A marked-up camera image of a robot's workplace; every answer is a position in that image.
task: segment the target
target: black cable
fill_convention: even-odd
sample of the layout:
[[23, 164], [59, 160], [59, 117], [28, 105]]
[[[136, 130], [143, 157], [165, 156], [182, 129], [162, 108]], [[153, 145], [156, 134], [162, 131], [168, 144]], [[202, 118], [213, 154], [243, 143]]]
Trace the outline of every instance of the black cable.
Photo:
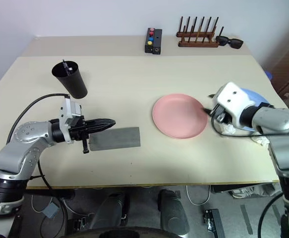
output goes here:
[[[42, 96], [36, 100], [34, 100], [30, 105], [28, 105], [24, 110], [23, 112], [19, 115], [19, 117], [15, 120], [10, 132], [9, 132], [9, 135], [7, 137], [7, 140], [6, 140], [6, 143], [8, 144], [12, 138], [12, 135], [13, 135], [13, 132], [17, 126], [17, 124], [20, 122], [21, 118], [24, 116], [24, 114], [34, 105], [36, 104], [37, 102], [41, 101], [42, 99], [45, 99], [45, 98], [48, 98], [48, 97], [54, 97], [54, 96], [63, 96], [63, 97], [68, 97], [69, 95], [66, 94], [66, 93], [52, 93], [52, 94], [47, 94], [45, 96]], [[40, 160], [38, 160], [37, 162], [37, 165], [38, 165], [38, 168], [39, 168], [39, 172], [40, 172], [40, 176], [42, 177], [42, 180], [44, 181], [45, 185], [48, 187], [50, 193], [51, 193], [51, 196], [53, 197], [56, 197], [56, 199], [58, 200], [60, 206], [61, 206], [61, 211], [62, 211], [62, 216], [63, 216], [63, 220], [62, 220], [62, 223], [61, 223], [61, 227], [59, 229], [59, 231], [57, 232], [57, 234], [53, 237], [55, 238], [60, 232], [61, 232], [61, 229], [65, 223], [65, 233], [66, 233], [66, 229], [67, 229], [67, 219], [68, 219], [68, 213], [67, 213], [67, 209], [65, 207], [65, 205], [63, 204], [63, 202], [61, 201], [61, 199], [58, 197], [58, 195], [55, 193], [55, 191], [53, 190], [53, 188], [50, 186], [50, 184], [48, 183], [48, 181], [46, 180], [44, 174], [43, 174], [43, 171], [42, 171], [42, 168], [41, 168], [41, 164], [40, 164]], [[41, 229], [42, 229], [42, 225], [43, 225], [43, 222], [44, 220], [46, 219], [46, 217], [42, 220], [42, 223], [40, 225], [40, 234], [41, 234], [41, 237], [42, 236], [42, 233], [41, 233]]]
[[263, 222], [263, 218], [264, 218], [265, 214], [267, 213], [267, 211], [271, 207], [271, 205], [282, 196], [283, 196], [283, 193], [281, 192], [280, 194], [278, 194], [277, 196], [272, 198], [271, 201], [263, 209], [263, 212], [261, 213], [259, 224], [258, 224], [258, 238], [261, 238], [261, 228], [262, 228], [262, 222]]
[[8, 144], [12, 138], [12, 135], [13, 135], [13, 132], [17, 126], [17, 124], [19, 123], [19, 121], [21, 120], [21, 118], [24, 116], [24, 114], [34, 105], [36, 104], [37, 102], [41, 101], [42, 99], [45, 99], [45, 98], [48, 98], [48, 97], [54, 97], [54, 96], [64, 96], [64, 97], [68, 97], [68, 94], [66, 93], [52, 93], [52, 94], [47, 94], [45, 96], [42, 96], [36, 100], [34, 100], [30, 105], [28, 105], [26, 107], [26, 109], [24, 109], [24, 111], [19, 115], [19, 117], [15, 120], [10, 132], [9, 132], [9, 135], [7, 137], [7, 140], [6, 140], [6, 143]]
[[237, 138], [241, 138], [241, 137], [260, 137], [260, 136], [289, 136], [289, 133], [273, 133], [273, 134], [260, 134], [260, 135], [225, 135], [220, 133], [219, 131], [217, 131], [217, 129], [215, 128], [215, 118], [214, 116], [211, 117], [211, 125], [212, 128], [214, 129], [214, 131], [218, 134], [218, 135], [222, 135], [222, 136], [226, 136], [226, 137], [237, 137]]

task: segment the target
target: beige tabletop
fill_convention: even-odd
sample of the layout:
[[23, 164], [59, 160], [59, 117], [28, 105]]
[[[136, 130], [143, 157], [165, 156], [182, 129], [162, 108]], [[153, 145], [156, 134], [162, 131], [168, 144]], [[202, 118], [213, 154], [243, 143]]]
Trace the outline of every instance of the beige tabletop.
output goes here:
[[[51, 74], [52, 67], [66, 59], [78, 63], [88, 88], [88, 95], [76, 100], [85, 118], [114, 119], [114, 128], [138, 126], [141, 147], [89, 154], [82, 153], [81, 142], [48, 148], [40, 160], [53, 187], [278, 180], [267, 147], [249, 138], [222, 138], [208, 123], [199, 136], [178, 140], [162, 134], [152, 121], [152, 107], [163, 95], [184, 93], [210, 108], [207, 95], [229, 81], [258, 92], [276, 107], [285, 107], [246, 45], [240, 51], [229, 46], [183, 49], [177, 47], [176, 37], [164, 37], [162, 55], [157, 56], [143, 52], [143, 37], [126, 38], [132, 44], [124, 45], [122, 37], [34, 40], [0, 81], [0, 149], [30, 102], [45, 94], [66, 93]], [[39, 102], [20, 123], [57, 118], [61, 102], [62, 97]], [[28, 185], [40, 188], [44, 183], [35, 179]]]

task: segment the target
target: gray robot arm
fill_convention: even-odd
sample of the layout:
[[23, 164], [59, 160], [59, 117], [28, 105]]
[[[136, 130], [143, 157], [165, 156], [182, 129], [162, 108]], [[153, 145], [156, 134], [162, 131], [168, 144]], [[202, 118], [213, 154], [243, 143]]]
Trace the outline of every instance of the gray robot arm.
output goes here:
[[20, 209], [27, 182], [44, 149], [59, 142], [82, 140], [83, 152], [88, 153], [89, 134], [110, 128], [115, 123], [111, 119], [85, 121], [81, 106], [65, 98], [58, 119], [21, 125], [0, 151], [0, 215]]
[[268, 135], [270, 156], [284, 193], [286, 222], [283, 226], [286, 227], [283, 230], [289, 230], [289, 109], [275, 109], [269, 104], [256, 107], [247, 94], [231, 82], [212, 97], [215, 106], [210, 112], [212, 120], [231, 123], [237, 128], [248, 126]]

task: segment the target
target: gray carpet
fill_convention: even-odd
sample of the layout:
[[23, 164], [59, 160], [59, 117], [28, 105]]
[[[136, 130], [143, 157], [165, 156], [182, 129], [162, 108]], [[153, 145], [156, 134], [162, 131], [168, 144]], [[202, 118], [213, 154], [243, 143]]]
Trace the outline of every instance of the gray carpet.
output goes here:
[[[185, 186], [157, 186], [151, 188], [125, 187], [125, 188], [104, 188], [78, 189], [73, 200], [68, 200], [68, 205], [76, 212], [88, 214], [96, 212], [102, 201], [111, 193], [124, 191], [130, 195], [130, 210], [128, 226], [160, 227], [160, 213], [157, 209], [158, 193], [161, 189], [167, 188], [173, 191], [179, 190], [181, 201], [186, 211], [190, 225], [190, 238], [213, 238], [212, 233], [207, 232], [207, 227], [202, 219], [202, 212], [205, 209], [219, 209], [225, 234], [227, 238], [254, 238], [257, 237], [257, 226], [260, 214], [271, 198], [233, 199], [227, 192], [211, 194], [209, 202], [203, 206], [193, 206], [189, 203]], [[207, 197], [208, 186], [189, 186], [189, 194], [193, 202], [199, 203]], [[34, 196], [34, 206], [37, 210], [43, 209], [50, 198]], [[279, 199], [274, 208], [269, 209], [262, 226], [262, 237], [280, 237], [280, 225], [277, 217], [278, 212], [282, 215], [284, 205]], [[40, 224], [44, 215], [35, 213], [31, 208], [31, 196], [27, 195], [22, 207], [23, 215], [22, 232], [20, 238], [40, 238]], [[69, 218], [79, 216], [68, 212]], [[44, 238], [52, 238], [58, 231], [62, 221], [62, 214], [53, 219], [45, 219], [42, 227]]]

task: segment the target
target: black cylindrical container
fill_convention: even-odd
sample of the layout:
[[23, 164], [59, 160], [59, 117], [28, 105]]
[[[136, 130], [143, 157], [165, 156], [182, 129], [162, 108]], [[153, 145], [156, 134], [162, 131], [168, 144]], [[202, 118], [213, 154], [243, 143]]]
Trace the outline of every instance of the black cylindrical container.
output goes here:
[[[70, 70], [64, 68], [64, 63], [68, 65]], [[83, 98], [87, 95], [87, 89], [81, 78], [78, 64], [73, 61], [64, 61], [55, 65], [52, 74], [64, 85], [72, 97], [76, 99]]]

